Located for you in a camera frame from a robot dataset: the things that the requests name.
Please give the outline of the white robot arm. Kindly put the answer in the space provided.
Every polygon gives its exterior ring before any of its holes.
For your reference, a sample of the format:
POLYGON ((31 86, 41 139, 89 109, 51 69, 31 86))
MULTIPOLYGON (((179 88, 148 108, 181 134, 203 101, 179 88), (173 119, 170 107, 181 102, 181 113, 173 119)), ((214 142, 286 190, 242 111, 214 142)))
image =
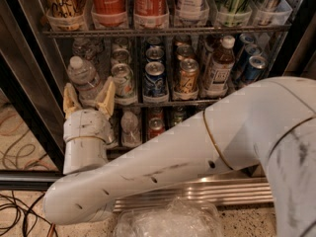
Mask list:
POLYGON ((316 237, 315 92, 301 77, 250 84, 100 168, 59 179, 44 215, 57 225, 99 221, 118 198, 261 165, 277 237, 316 237))

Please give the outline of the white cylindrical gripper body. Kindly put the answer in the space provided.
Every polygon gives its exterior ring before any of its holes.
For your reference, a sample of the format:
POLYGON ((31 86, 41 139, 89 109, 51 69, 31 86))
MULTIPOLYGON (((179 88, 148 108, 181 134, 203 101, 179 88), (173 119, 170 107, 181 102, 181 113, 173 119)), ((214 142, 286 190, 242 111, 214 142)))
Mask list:
POLYGON ((106 138, 110 132, 106 116, 95 110, 72 113, 64 123, 65 159, 63 174, 92 170, 107 162, 106 138))

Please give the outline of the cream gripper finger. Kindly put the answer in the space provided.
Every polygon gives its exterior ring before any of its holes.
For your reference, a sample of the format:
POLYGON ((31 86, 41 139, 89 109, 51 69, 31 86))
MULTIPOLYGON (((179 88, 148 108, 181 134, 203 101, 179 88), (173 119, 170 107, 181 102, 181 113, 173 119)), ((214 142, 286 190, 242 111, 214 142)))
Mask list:
POLYGON ((115 108, 116 85, 112 76, 105 82, 101 92, 95 100, 96 109, 110 119, 115 108))
POLYGON ((63 111, 65 113, 65 118, 68 119, 71 114, 81 109, 82 107, 78 101, 75 88, 71 83, 67 83, 63 91, 63 111))

